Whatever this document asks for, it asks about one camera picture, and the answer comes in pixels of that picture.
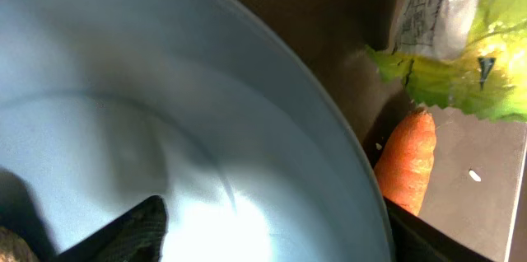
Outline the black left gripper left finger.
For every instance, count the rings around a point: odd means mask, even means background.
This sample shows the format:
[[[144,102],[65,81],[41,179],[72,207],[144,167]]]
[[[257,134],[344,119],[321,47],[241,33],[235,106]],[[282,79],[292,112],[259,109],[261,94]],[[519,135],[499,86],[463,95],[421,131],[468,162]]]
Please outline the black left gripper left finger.
[[[159,262],[167,232],[164,199],[153,195],[72,248],[55,262]]]

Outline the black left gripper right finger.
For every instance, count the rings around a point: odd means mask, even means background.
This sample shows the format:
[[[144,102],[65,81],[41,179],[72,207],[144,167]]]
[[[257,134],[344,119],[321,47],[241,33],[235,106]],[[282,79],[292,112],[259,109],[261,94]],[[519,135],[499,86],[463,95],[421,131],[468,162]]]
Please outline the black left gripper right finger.
[[[397,261],[492,262],[385,199]]]

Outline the orange carrot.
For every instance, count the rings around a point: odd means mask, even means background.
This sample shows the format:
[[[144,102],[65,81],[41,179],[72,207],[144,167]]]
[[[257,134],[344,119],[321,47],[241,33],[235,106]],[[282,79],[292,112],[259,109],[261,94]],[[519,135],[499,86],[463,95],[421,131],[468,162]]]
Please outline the orange carrot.
[[[384,197],[417,216],[434,165],[436,125],[423,108],[409,113],[385,144],[374,173]]]

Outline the blue plate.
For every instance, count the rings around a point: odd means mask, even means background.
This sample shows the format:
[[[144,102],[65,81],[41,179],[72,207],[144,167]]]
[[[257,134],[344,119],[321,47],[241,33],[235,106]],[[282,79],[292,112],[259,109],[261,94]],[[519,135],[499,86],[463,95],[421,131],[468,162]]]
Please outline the blue plate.
[[[42,257],[144,199],[164,261],[391,261],[371,165],[236,0],[1,0],[1,223]]]

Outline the brown food scrap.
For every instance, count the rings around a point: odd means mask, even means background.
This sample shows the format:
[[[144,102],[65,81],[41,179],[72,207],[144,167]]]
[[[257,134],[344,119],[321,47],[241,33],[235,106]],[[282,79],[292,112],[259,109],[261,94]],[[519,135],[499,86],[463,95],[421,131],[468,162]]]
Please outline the brown food scrap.
[[[1,262],[39,262],[33,250],[26,241],[16,233],[1,227],[0,232]]]

